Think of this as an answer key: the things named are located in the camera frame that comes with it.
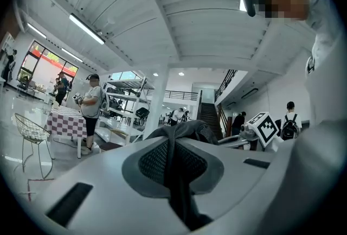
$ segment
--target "floor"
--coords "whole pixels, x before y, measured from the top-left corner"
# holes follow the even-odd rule
[[[50,106],[41,100],[32,97],[18,97],[16,90],[9,88],[3,90],[0,103],[0,170],[12,191],[28,201],[35,200],[36,196],[49,184],[71,168],[89,158],[77,158],[76,145],[69,138],[55,137],[52,142],[55,160],[53,169],[45,180],[42,179],[37,145],[33,145],[34,155],[25,163],[22,169],[22,142],[23,138],[18,132],[15,113],[19,113],[40,126],[44,126]],[[99,153],[99,146],[104,141],[94,136],[94,148],[92,155]],[[31,154],[30,142],[24,141],[24,159]],[[47,150],[46,142],[40,144],[40,157],[43,174],[49,172],[51,159]]]

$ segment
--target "metal rack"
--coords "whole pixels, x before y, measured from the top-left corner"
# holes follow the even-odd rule
[[[133,125],[134,125],[134,120],[136,118],[136,111],[137,111],[137,106],[138,103],[147,103],[148,105],[150,104],[150,101],[147,100],[147,96],[146,93],[142,93],[143,89],[145,90],[149,90],[149,89],[154,89],[154,86],[147,81],[146,77],[143,77],[142,79],[135,79],[135,80],[112,80],[112,81],[108,81],[107,83],[118,87],[118,88],[123,88],[126,91],[133,93],[134,95],[124,95],[124,94],[119,94],[119,93],[108,93],[106,92],[107,95],[112,96],[112,97],[116,97],[119,99],[124,99],[124,100],[128,100],[128,101],[134,101],[135,105],[133,107],[133,113],[131,113],[130,115],[127,113],[126,116],[130,117],[131,121],[130,121],[130,126],[128,127],[127,133],[130,134],[131,130],[133,129]],[[125,114],[126,112],[124,111],[116,111],[115,109],[109,108],[110,111],[116,112],[120,115],[123,115],[123,113]],[[126,137],[126,142],[125,144],[129,144],[130,143],[130,135]]]

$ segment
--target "man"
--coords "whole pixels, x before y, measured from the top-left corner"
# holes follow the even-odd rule
[[[282,118],[282,122],[281,122],[281,130],[282,131],[283,131],[283,128],[287,125],[286,123],[289,121],[292,121],[293,124],[291,124],[291,125],[294,125],[294,127],[291,129],[295,129],[296,127],[298,128],[296,134],[292,134],[293,137],[288,137],[286,139],[295,138],[296,136],[298,136],[302,127],[303,127],[303,125],[301,123],[301,117],[297,113],[294,112],[294,109],[295,109],[294,102],[292,102],[292,101],[288,102],[287,103],[287,110],[288,110],[287,114]]]
[[[332,0],[252,0],[266,17],[291,18],[316,32],[312,48],[313,69],[328,56],[336,38],[344,31]]]
[[[63,101],[65,95],[66,95],[66,90],[68,87],[68,80],[65,77],[64,72],[59,73],[59,78],[60,78],[60,83],[58,85],[55,85],[55,88],[58,90],[58,94],[55,97],[55,100],[61,105],[61,102]]]
[[[86,121],[87,139],[86,145],[81,147],[81,155],[89,155],[92,153],[92,146],[94,143],[94,131],[97,124],[100,107],[102,103],[102,93],[99,83],[99,76],[92,74],[89,76],[89,85],[91,89],[86,93],[83,100],[81,100],[81,114]]]
[[[178,110],[174,111],[171,118],[171,126],[175,126],[179,119],[183,116],[183,108],[180,107]]]
[[[11,72],[14,68],[15,65],[15,59],[16,59],[16,54],[17,54],[17,50],[13,50],[12,55],[9,55],[6,51],[5,51],[5,55],[8,58],[7,64],[5,66],[4,69],[4,73],[3,73],[3,79],[5,80],[4,82],[4,87],[6,86],[8,81],[11,81]]]
[[[243,111],[235,117],[235,120],[232,125],[232,136],[240,134],[241,125],[245,123],[245,116],[246,113]]]

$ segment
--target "white ceiling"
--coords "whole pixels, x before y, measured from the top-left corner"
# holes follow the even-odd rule
[[[239,4],[239,0],[18,0],[26,21],[99,74],[168,64],[261,70],[255,78],[264,83],[285,74],[302,47],[310,49],[313,34],[302,24],[273,27],[260,15],[249,17],[240,11]],[[105,44],[70,21],[71,13],[102,32]]]

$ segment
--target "white shirt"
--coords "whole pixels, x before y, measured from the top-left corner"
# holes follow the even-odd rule
[[[92,87],[86,94],[85,99],[92,99],[97,97],[98,101],[94,105],[81,105],[81,113],[85,117],[98,118],[100,105],[102,101],[101,88],[100,86]]]
[[[297,114],[296,112],[289,112],[286,114],[286,116],[288,117],[288,120],[293,120],[295,114]],[[286,122],[286,117],[283,116],[282,118],[282,122],[281,122],[281,129],[283,129],[283,125]],[[302,128],[303,125],[301,124],[301,117],[297,114],[297,117],[295,119],[295,123],[297,124],[298,128]]]
[[[183,111],[174,111],[173,115],[172,115],[172,120],[173,121],[178,121],[179,119],[181,119],[183,116]]]
[[[332,0],[310,0],[306,23],[316,32],[312,56],[317,69],[330,53],[338,35],[344,31],[344,26]]]

